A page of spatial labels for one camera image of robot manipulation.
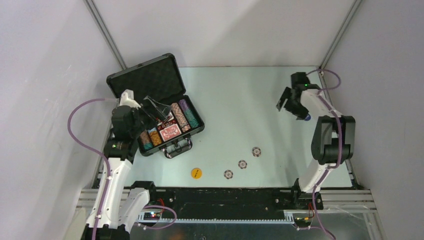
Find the red playing card deck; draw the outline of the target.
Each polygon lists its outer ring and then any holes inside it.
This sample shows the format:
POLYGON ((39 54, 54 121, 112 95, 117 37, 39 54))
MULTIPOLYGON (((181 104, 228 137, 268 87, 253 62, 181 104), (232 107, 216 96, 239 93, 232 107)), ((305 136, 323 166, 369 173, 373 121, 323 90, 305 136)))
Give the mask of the red playing card deck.
POLYGON ((159 130, 159 134, 164 142, 170 141, 171 139, 174 139, 182 134, 182 131, 178 124, 172 124, 169 126, 164 127, 163 129, 159 130))

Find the black poker set case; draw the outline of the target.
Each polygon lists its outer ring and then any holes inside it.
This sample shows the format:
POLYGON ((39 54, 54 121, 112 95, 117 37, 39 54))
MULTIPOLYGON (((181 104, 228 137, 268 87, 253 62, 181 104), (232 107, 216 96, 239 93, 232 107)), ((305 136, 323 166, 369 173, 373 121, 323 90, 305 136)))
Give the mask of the black poker set case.
POLYGON ((162 144, 153 146, 150 150, 145 151, 140 137, 138 138, 140 153, 145 157, 158 151, 163 151, 165 157, 172 159, 187 152, 193 146, 191 136, 203 131, 205 128, 203 120, 199 116, 189 96, 186 95, 186 88, 176 58, 171 53, 163 54, 126 70, 111 74, 107 77, 106 83, 116 97, 127 89, 132 90, 134 92, 134 99, 138 103, 146 96, 150 96, 155 101, 169 106, 171 106, 172 103, 177 103, 179 105, 179 101, 184 99, 188 103, 189 109, 198 120, 199 127, 191 127, 191 129, 186 132, 181 130, 182 134, 180 136, 164 142, 160 136, 159 130, 169 125, 178 124, 171 110, 168 115, 168 120, 154 127, 159 133, 162 144))

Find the blue small blind button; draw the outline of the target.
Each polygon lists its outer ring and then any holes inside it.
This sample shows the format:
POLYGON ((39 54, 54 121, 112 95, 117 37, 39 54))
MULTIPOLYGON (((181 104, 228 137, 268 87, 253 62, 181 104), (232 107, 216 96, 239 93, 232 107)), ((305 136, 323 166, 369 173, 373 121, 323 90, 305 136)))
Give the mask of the blue small blind button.
POLYGON ((308 114, 308 115, 305 117, 304 121, 310 121, 311 119, 312 119, 311 115, 310 115, 310 114, 308 114))

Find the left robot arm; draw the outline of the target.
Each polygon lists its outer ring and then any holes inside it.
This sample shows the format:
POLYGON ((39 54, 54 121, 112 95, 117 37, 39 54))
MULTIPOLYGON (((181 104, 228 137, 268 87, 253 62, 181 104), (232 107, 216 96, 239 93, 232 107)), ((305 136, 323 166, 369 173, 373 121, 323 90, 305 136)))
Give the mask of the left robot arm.
POLYGON ((171 106, 145 97, 141 103, 122 96, 112 110, 110 136, 98 154, 104 160, 95 203, 89 214, 82 239, 128 240, 141 210, 150 202, 150 191, 135 187, 129 199, 121 203, 126 179, 139 149, 138 138, 158 121, 166 122, 171 106))

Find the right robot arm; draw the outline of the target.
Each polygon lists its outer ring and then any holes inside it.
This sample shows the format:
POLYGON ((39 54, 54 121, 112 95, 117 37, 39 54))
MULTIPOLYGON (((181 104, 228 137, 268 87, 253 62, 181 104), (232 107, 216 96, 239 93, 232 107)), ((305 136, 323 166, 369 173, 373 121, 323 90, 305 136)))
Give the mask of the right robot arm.
POLYGON ((306 72, 290 76, 276 108, 294 115, 297 120, 316 121, 311 140, 312 162, 293 186, 296 193, 315 196, 327 176, 353 156, 356 120, 344 115, 325 98, 324 89, 311 83, 306 72))

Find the purple chip stack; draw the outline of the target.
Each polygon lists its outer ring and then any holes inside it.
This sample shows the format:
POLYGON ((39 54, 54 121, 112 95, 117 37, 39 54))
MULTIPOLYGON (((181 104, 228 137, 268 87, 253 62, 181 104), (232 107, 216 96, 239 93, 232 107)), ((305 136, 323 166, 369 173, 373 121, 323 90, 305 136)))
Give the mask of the purple chip stack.
POLYGON ((190 109, 190 107, 189 107, 189 105, 188 105, 188 103, 185 99, 181 99, 178 102, 178 104, 179 104, 179 106, 180 106, 180 108, 183 112, 187 112, 190 109))

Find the orange blue chip stack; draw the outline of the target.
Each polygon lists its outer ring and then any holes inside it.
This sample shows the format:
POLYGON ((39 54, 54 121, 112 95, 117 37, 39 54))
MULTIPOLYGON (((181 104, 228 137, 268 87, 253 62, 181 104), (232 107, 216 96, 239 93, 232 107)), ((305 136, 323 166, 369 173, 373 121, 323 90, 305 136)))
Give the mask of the orange blue chip stack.
POLYGON ((154 147, 162 144, 163 141, 156 128, 152 128, 148 130, 147 132, 154 147))

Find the pink brown chip stack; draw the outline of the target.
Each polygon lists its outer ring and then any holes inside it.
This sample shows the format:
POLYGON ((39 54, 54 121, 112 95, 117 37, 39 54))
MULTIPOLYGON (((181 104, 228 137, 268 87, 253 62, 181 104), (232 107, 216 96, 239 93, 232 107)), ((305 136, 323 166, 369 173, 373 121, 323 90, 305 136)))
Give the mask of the pink brown chip stack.
POLYGON ((171 110, 182 130, 183 133, 189 131, 191 129, 190 124, 188 123, 188 120, 186 119, 183 111, 181 110, 178 103, 174 102, 171 104, 171 110))

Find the brown teal chip stack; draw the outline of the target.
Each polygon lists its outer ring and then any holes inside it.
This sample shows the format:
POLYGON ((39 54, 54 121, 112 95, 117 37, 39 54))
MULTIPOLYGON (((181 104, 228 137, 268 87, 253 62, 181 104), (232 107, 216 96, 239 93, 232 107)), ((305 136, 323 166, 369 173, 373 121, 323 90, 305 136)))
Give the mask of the brown teal chip stack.
POLYGON ((141 143, 142 143, 142 147, 145 151, 148 151, 148 150, 150 150, 154 147, 154 145, 153 145, 153 143, 150 139, 149 133, 147 131, 143 131, 140 134, 140 140, 141 140, 141 143))

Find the poker chip near triangle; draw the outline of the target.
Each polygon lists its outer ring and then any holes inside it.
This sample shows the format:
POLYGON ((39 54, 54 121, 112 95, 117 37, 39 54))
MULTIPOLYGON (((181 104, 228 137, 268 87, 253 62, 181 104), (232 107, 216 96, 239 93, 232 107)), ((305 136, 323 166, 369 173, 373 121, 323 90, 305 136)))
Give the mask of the poker chip near triangle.
POLYGON ((259 157, 262 154, 262 151, 259 147, 253 147, 251 153, 254 157, 259 157))

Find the yellow round button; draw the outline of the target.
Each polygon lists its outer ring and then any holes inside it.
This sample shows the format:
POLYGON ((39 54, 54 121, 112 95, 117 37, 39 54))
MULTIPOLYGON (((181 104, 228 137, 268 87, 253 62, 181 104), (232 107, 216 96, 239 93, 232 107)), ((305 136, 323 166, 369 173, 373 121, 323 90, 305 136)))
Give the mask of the yellow round button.
POLYGON ((202 177, 203 171, 200 168, 196 167, 191 170, 190 175, 193 179, 197 180, 202 177))

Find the poker chip middle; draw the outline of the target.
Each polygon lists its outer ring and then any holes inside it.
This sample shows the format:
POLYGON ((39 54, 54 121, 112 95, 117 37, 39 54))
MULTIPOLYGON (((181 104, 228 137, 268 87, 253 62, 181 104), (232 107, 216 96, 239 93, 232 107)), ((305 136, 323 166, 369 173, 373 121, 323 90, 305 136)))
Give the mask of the poker chip middle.
POLYGON ((248 164, 245 160, 240 160, 237 165, 240 169, 246 169, 248 164))

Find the poker chip lower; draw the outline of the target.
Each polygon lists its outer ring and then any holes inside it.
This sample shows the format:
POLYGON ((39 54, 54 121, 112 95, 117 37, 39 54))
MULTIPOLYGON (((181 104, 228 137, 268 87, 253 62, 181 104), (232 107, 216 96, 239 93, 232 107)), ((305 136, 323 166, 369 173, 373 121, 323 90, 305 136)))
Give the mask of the poker chip lower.
POLYGON ((229 170, 229 169, 227 169, 225 172, 224 172, 224 177, 227 179, 227 180, 229 180, 229 179, 232 179, 233 178, 233 176, 234 176, 234 173, 233 173, 233 171, 232 170, 229 170))

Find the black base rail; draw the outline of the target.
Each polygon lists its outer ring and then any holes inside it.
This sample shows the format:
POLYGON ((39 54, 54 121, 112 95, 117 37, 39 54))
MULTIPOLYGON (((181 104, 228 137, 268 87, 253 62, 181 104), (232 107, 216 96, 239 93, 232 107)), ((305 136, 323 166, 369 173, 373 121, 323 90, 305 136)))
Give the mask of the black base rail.
POLYGON ((282 220, 290 210, 323 210, 320 193, 295 188, 159 187, 136 181, 128 189, 145 188, 150 203, 164 204, 178 220, 282 220))

